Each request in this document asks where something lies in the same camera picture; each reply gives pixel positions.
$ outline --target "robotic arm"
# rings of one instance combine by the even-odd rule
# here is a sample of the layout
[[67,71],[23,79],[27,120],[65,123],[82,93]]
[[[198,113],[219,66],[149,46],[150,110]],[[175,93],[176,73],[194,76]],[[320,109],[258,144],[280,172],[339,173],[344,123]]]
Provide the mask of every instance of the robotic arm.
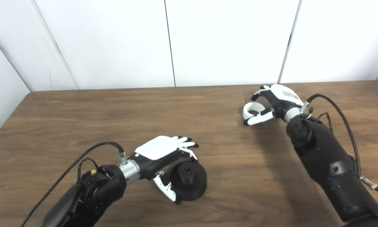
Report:
[[139,179],[154,180],[158,188],[176,204],[181,198],[161,169],[179,158],[198,159],[188,148],[199,145],[187,137],[159,136],[138,147],[120,165],[103,165],[81,176],[55,204],[43,220],[43,227],[92,227],[106,209],[123,197],[127,185]]
[[378,203],[363,183],[375,191],[378,185],[359,174],[356,160],[347,155],[328,127],[313,118],[311,112],[305,114],[311,100],[303,103],[294,91],[279,84],[262,86],[251,99],[255,101],[260,96],[266,97],[272,107],[266,109],[258,102],[246,104],[244,125],[272,118],[285,121],[286,133],[306,171],[322,187],[346,226],[378,227]]

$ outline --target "metal connector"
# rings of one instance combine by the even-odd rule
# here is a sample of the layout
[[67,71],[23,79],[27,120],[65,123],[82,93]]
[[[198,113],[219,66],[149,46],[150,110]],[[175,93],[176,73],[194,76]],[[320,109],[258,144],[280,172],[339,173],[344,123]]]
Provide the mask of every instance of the metal connector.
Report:
[[126,165],[127,164],[127,158],[126,158],[125,152],[124,151],[120,152],[119,155],[120,155],[120,160],[122,161],[122,165]]
[[360,180],[366,184],[367,186],[369,186],[369,189],[371,190],[374,190],[374,191],[378,191],[378,184],[374,184],[373,182],[371,182],[370,180],[368,180],[367,178],[361,176],[360,177]]
[[301,113],[305,113],[309,105],[309,102],[304,102],[304,105],[301,107]]

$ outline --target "wood grain surface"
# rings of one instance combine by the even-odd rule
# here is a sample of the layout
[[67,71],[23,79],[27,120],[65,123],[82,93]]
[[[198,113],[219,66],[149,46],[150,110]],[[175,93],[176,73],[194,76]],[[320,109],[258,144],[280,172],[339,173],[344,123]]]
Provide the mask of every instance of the wood grain surface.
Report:
[[[378,81],[287,86],[303,100],[319,92],[339,105],[356,137],[362,173],[378,184]],[[208,174],[205,195],[175,205],[152,181],[136,181],[97,227],[342,226],[293,151],[285,122],[242,125],[242,107],[258,89],[246,85],[29,94],[0,130],[0,227],[19,226],[59,175],[92,145],[116,141],[130,155],[158,135],[189,136],[200,144],[193,151]],[[323,99],[312,106],[315,115],[329,111],[336,137],[352,154],[332,106]],[[100,165],[120,163],[113,147],[100,147],[88,157]],[[92,167],[87,163],[84,168]],[[44,215],[75,183],[76,173],[73,169],[66,176],[27,226],[41,226]],[[378,200],[378,193],[371,193]]]

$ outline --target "black cylindrical object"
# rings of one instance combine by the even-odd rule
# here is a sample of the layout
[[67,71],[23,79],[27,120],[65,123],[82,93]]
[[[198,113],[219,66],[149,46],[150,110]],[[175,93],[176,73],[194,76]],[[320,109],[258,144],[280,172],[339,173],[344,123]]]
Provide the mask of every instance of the black cylindrical object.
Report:
[[184,201],[200,198],[207,188],[206,170],[195,161],[184,161],[176,165],[170,180],[176,194]]

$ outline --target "black cable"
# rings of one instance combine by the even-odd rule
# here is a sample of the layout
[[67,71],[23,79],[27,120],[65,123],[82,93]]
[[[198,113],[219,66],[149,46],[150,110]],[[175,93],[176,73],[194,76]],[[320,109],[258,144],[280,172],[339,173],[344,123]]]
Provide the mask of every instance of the black cable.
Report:
[[77,203],[78,201],[78,191],[80,191],[80,188],[81,188],[81,181],[82,181],[82,176],[81,176],[81,167],[84,163],[84,161],[87,161],[87,160],[90,160],[92,161],[92,163],[95,165],[95,169],[98,169],[98,165],[97,163],[91,159],[91,158],[84,158],[82,161],[80,161],[80,164],[78,165],[78,168],[77,168],[77,182],[76,182],[76,189],[74,190],[74,195],[73,195],[73,198],[74,198],[74,201],[72,202],[72,204],[70,204],[70,207],[68,208],[68,210],[70,210],[72,208],[72,206],[74,204]]
[[316,118],[315,122],[319,121],[319,119],[320,119],[323,115],[326,115],[326,118],[328,118],[329,129],[330,129],[330,131],[333,133],[332,121],[330,120],[330,116],[329,116],[329,113],[328,113],[328,112],[321,113],[321,115],[319,115],[319,117]]
[[41,205],[41,203],[46,199],[46,197],[48,197],[48,195],[53,191],[53,189],[55,189],[55,187],[59,184],[59,182],[66,176],[66,174],[82,159],[84,158],[84,156],[86,156],[89,152],[91,152],[92,150],[94,150],[95,148],[98,148],[102,145],[107,145],[107,144],[110,144],[110,145],[113,145],[114,147],[116,147],[119,152],[123,152],[123,148],[117,144],[116,142],[110,142],[110,141],[107,141],[107,142],[102,142],[102,143],[99,143],[99,144],[96,144],[94,146],[92,146],[91,148],[89,148],[88,150],[84,151],[84,153],[82,153],[80,155],[80,157],[78,157],[65,171],[64,173],[59,177],[59,179],[56,180],[56,182],[52,185],[52,187],[49,188],[48,192],[45,193],[45,195],[41,198],[41,200],[38,201],[38,203],[32,208],[32,210],[30,211],[30,213],[25,217],[24,221],[22,222],[21,226],[20,227],[24,227],[24,225],[26,224],[26,222],[29,220],[29,218],[32,216],[32,214],[35,212],[35,210],[39,207],[39,205]]
[[347,121],[346,117],[344,116],[343,112],[340,110],[340,108],[336,105],[336,103],[334,101],[332,101],[331,99],[329,99],[327,96],[325,95],[321,95],[321,94],[315,94],[311,97],[309,97],[307,99],[307,102],[311,103],[315,98],[317,97],[321,97],[321,98],[324,98],[326,99],[328,102],[331,103],[331,105],[337,110],[337,112],[339,113],[339,115],[341,116],[343,122],[344,122],[344,125],[346,125],[346,128],[347,128],[347,132],[349,133],[349,136],[350,136],[350,140],[352,141],[352,145],[353,145],[353,149],[354,149],[354,156],[356,158],[356,167],[357,167],[357,174],[359,175],[359,177],[361,176],[361,165],[360,165],[360,156],[358,154],[358,149],[357,149],[357,144],[356,144],[356,140],[354,139],[354,135],[353,135],[353,132],[352,132],[352,129],[350,128],[350,125],[349,125],[349,122]]

